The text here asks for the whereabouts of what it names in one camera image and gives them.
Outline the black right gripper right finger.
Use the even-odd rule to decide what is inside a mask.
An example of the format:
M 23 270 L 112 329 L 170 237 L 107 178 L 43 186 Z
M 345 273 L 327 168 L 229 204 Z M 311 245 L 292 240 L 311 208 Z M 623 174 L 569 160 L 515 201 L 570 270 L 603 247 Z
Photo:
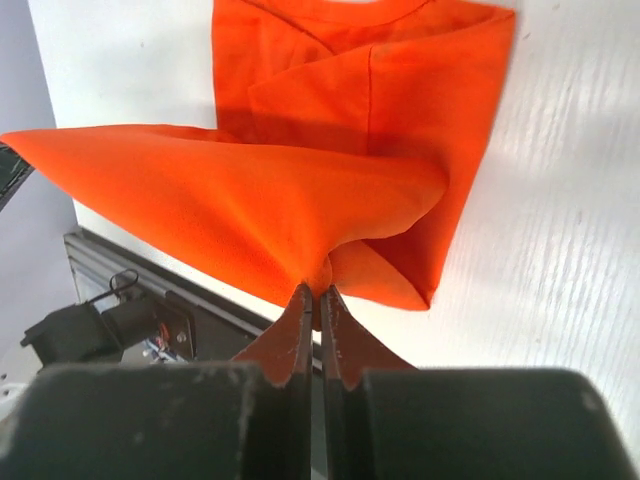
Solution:
M 566 369 L 420 370 L 320 301 L 332 479 L 634 479 L 601 396 Z

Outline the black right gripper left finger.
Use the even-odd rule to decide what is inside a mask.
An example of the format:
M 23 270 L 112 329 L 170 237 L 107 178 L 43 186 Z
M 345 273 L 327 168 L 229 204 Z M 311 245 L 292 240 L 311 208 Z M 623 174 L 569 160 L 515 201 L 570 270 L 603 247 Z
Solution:
M 312 304 L 228 362 L 44 369 L 1 431 L 5 479 L 307 479 Z

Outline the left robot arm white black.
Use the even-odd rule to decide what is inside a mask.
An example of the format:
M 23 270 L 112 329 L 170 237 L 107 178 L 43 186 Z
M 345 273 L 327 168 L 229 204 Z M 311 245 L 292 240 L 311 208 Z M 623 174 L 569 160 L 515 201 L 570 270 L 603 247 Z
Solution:
M 104 293 L 77 303 L 62 245 L 74 221 L 71 201 L 8 145 L 1 147 L 1 423 L 44 367 L 58 363 L 119 361 L 143 339 L 128 333 L 128 317 L 148 306 L 96 305 L 138 280 L 115 275 Z

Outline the orange t shirt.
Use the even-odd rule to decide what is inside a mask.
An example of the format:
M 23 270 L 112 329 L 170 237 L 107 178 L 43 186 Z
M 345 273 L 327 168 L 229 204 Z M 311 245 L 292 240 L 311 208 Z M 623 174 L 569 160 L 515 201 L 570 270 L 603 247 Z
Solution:
M 513 9 L 477 1 L 218 1 L 215 128 L 1 140 L 111 222 L 268 302 L 303 283 L 426 310 L 515 29 Z

